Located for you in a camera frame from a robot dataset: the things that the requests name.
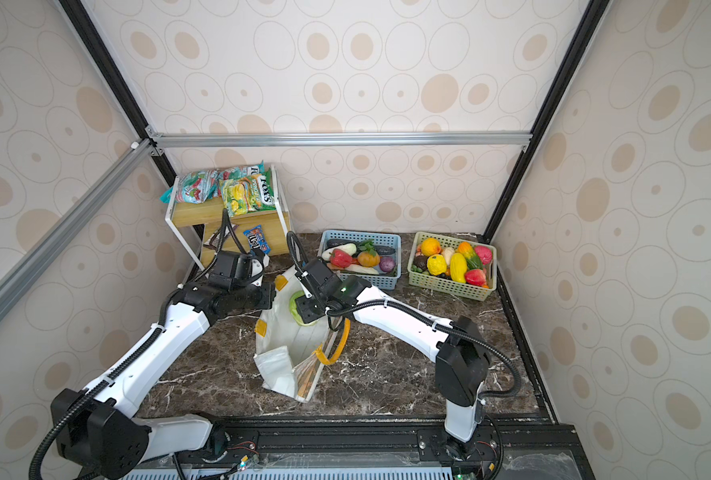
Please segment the green cabbage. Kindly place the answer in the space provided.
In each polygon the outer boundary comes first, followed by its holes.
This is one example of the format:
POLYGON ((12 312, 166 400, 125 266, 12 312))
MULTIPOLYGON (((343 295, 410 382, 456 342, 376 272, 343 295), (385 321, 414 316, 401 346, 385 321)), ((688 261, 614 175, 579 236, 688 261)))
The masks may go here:
POLYGON ((322 314, 313 297, 307 297, 303 291, 297 291, 289 298, 289 312, 292 319, 300 326, 311 326, 322 314))

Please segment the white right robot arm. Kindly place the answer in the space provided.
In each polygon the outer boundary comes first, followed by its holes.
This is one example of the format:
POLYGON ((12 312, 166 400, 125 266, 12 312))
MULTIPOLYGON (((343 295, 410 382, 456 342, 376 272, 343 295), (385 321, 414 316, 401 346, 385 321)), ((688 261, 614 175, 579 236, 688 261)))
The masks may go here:
POLYGON ((509 398, 523 386, 509 358, 483 340, 477 324, 467 317, 450 320, 419 311, 387 295, 367 280, 341 279, 320 257, 310 259, 298 236, 286 234, 294 276, 304 296, 294 300, 305 323, 348 320, 377 328, 413 346, 435 364, 435 384, 445 398, 445 432, 459 444, 473 442, 489 398, 509 398))

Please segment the white grocery bag yellow handles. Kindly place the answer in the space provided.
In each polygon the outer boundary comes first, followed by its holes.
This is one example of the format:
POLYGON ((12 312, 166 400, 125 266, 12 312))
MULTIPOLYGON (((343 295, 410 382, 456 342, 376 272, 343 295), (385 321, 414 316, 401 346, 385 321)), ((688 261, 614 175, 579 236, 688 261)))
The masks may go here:
POLYGON ((272 307, 255 324, 254 363, 264 388, 306 403, 323 368, 341 356, 351 323, 341 317, 303 323, 295 300, 305 294, 292 268, 277 276, 274 286, 272 307))

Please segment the red bell pepper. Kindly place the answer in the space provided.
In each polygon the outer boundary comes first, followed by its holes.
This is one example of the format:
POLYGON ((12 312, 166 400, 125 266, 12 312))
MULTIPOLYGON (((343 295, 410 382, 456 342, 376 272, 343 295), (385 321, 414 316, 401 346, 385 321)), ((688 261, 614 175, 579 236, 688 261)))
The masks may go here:
POLYGON ((346 250, 335 248, 335 250, 331 252, 329 263, 338 269, 344 269, 354 263, 354 257, 346 250))

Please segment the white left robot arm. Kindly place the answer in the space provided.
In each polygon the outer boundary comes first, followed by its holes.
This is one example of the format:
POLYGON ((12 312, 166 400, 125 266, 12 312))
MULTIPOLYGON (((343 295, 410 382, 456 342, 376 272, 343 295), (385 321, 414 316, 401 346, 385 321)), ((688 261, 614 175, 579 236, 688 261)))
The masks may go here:
POLYGON ((233 313, 267 310, 273 302, 274 287, 263 279, 268 255, 254 244, 224 250, 225 238, 237 236, 227 212, 218 233, 213 260, 165 297, 147 334, 81 390, 65 388, 52 400, 53 426, 35 450, 29 478, 41 478, 49 450, 79 465, 84 479, 119 479, 147 460, 199 450, 210 441, 214 425, 203 415, 135 415, 171 364, 211 326, 233 313))

